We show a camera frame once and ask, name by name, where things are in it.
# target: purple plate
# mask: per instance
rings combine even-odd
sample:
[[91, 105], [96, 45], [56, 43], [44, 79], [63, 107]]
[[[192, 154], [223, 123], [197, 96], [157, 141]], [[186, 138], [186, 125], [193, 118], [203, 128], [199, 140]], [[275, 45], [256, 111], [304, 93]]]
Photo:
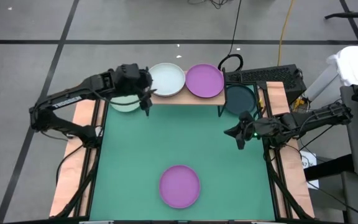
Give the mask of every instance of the purple plate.
[[196, 172], [184, 165], [169, 167], [160, 179], [160, 196], [172, 208], [186, 208], [195, 203], [200, 194], [200, 180]]
[[223, 90], [223, 75], [213, 65], [195, 65], [187, 71], [186, 86], [196, 96], [211, 98]]

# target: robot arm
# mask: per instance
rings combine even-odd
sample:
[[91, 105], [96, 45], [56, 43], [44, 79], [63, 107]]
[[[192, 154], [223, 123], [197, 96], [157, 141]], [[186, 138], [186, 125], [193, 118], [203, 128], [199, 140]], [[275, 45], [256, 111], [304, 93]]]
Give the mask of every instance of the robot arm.
[[326, 124], [337, 125], [351, 122], [350, 108], [344, 104], [333, 103], [308, 113], [285, 113], [273, 118], [254, 120], [248, 111], [239, 117], [239, 123], [226, 131], [225, 134], [234, 137], [239, 149], [243, 149], [246, 141], [253, 137], [268, 138], [273, 147], [287, 143], [291, 138], [302, 137], [307, 131], [322, 127]]
[[135, 63], [121, 65], [116, 71], [109, 69], [107, 72], [92, 75], [76, 87], [38, 99], [34, 107], [29, 110], [31, 128], [35, 131], [54, 129], [63, 134], [72, 134], [78, 136], [85, 147], [96, 147], [99, 139], [94, 127], [80, 126], [58, 118], [53, 111], [81, 100], [109, 101], [113, 97], [137, 95], [140, 107], [148, 114], [152, 106], [151, 84], [148, 68], [139, 70]]

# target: yellow cable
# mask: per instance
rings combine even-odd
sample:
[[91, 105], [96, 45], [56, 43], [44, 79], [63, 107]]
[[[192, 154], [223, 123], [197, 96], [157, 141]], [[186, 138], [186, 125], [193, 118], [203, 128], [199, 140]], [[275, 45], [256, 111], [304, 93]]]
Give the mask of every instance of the yellow cable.
[[290, 17], [290, 14], [291, 14], [293, 2], [295, 2], [295, 0], [291, 0], [290, 8], [288, 9], [287, 16], [285, 17], [283, 30], [281, 31], [280, 43], [278, 44], [277, 66], [280, 66], [280, 62], [281, 62], [281, 44], [283, 42], [283, 36], [284, 36], [284, 33], [285, 33], [285, 27], [287, 26], [287, 21], [288, 21], [288, 18]]

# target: white paper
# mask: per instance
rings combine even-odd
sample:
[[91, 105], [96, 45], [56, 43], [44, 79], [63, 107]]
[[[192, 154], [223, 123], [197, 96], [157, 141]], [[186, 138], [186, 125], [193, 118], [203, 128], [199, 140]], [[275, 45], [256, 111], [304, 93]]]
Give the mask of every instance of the white paper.
[[[301, 155], [302, 155], [302, 165], [303, 165], [304, 169], [308, 168], [308, 167], [311, 167], [311, 166], [317, 165], [317, 159], [315, 158], [315, 156], [316, 156], [315, 153], [312, 154], [310, 152], [301, 151]], [[313, 184], [316, 187], [319, 187], [318, 180], [312, 180], [312, 181], [310, 181], [310, 183]], [[308, 188], [316, 189], [315, 187], [313, 187], [309, 183], [308, 183]]]

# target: black floor stripe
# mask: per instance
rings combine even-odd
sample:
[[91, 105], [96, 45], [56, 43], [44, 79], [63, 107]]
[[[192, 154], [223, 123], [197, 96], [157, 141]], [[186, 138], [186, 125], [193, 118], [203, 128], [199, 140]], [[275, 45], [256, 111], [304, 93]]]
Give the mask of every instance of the black floor stripe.
[[[341, 6], [345, 12], [350, 12], [349, 7], [347, 6], [345, 0], [339, 0], [339, 2], [341, 3]], [[349, 23], [351, 24], [354, 35], [356, 35], [356, 38], [358, 40], [358, 27], [357, 27], [356, 22], [354, 22], [353, 18], [347, 18], [347, 20], [349, 20]]]
[[[57, 63], [60, 58], [60, 54], [62, 53], [62, 50], [63, 50], [64, 40], [67, 38], [68, 30], [70, 29], [71, 22], [73, 21], [73, 18], [74, 18], [74, 13], [76, 11], [78, 1], [79, 0], [74, 0], [73, 5], [71, 6], [70, 13], [67, 17], [67, 21], [66, 21], [65, 27], [63, 29], [62, 36], [60, 37], [58, 47], [56, 49], [55, 55], [53, 56], [53, 59], [52, 59], [52, 62], [51, 62], [51, 65], [50, 65], [50, 68], [48, 71], [48, 75], [45, 79], [44, 87], [42, 88], [42, 91], [40, 94], [41, 98], [47, 96], [50, 84], [52, 82], [53, 75], [56, 70]], [[12, 196], [15, 191], [17, 181], [19, 180], [20, 174], [22, 172], [24, 161], [25, 161], [25, 158], [29, 151], [31, 140], [32, 140], [33, 136], [34, 136], [34, 130], [31, 129], [31, 127], [29, 127], [29, 129], [27, 130], [27, 134], [25, 135], [25, 139], [24, 139], [21, 151], [19, 153], [19, 157], [17, 158], [11, 179], [9, 180], [4, 197], [2, 199], [2, 203], [0, 206], [0, 223], [2, 223], [5, 219], [6, 212], [9, 208], [9, 204], [11, 203]]]
[[0, 40], [0, 44], [59, 44], [59, 40]]
[[[278, 45], [279, 40], [235, 40], [234, 44]], [[0, 44], [59, 44], [60, 40], [0, 40]], [[230, 44], [231, 40], [64, 40], [78, 45]], [[356, 40], [283, 40], [283, 45], [352, 45]]]
[[[66, 44], [139, 45], [139, 44], [230, 44], [231, 40], [66, 40]], [[234, 44], [278, 45], [279, 40], [235, 40]], [[356, 40], [283, 40], [283, 45], [351, 45]]]

